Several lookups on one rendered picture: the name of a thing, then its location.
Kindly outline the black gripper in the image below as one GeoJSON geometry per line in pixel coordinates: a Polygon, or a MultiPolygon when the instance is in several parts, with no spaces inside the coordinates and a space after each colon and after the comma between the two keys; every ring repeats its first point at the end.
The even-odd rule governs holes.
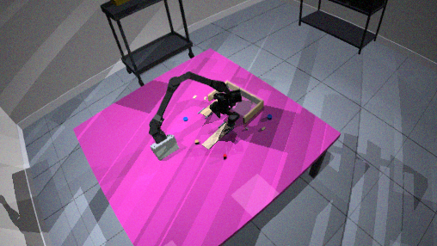
{"type": "Polygon", "coordinates": [[[229,108],[230,103],[228,102],[228,104],[226,106],[219,106],[218,102],[215,101],[210,105],[210,109],[220,118],[220,113],[225,115],[229,115],[228,117],[228,122],[230,123],[230,125],[232,125],[232,123],[234,123],[235,121],[237,121],[240,118],[240,115],[236,112],[230,112],[229,110],[231,108],[229,108]]]}

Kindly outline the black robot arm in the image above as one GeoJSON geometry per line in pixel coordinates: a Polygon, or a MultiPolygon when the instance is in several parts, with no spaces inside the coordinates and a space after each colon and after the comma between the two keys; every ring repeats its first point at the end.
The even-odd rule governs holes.
{"type": "Polygon", "coordinates": [[[200,82],[206,84],[212,87],[213,89],[216,89],[218,92],[224,92],[224,93],[216,93],[213,95],[214,100],[218,99],[219,106],[226,106],[229,102],[230,103],[229,106],[231,107],[231,109],[233,109],[233,107],[236,106],[237,102],[242,101],[240,89],[230,90],[226,87],[226,83],[224,81],[215,80],[215,79],[211,80],[196,75],[192,71],[188,71],[187,73],[179,77],[172,77],[169,80],[166,94],[159,105],[156,115],[153,117],[153,119],[149,124],[150,126],[149,134],[154,138],[157,144],[160,144],[165,139],[167,139],[167,136],[165,135],[164,131],[161,130],[161,125],[163,124],[164,121],[163,118],[164,111],[168,106],[172,95],[176,92],[176,90],[179,88],[181,83],[187,81],[188,79],[195,81],[197,83],[200,82]]]}

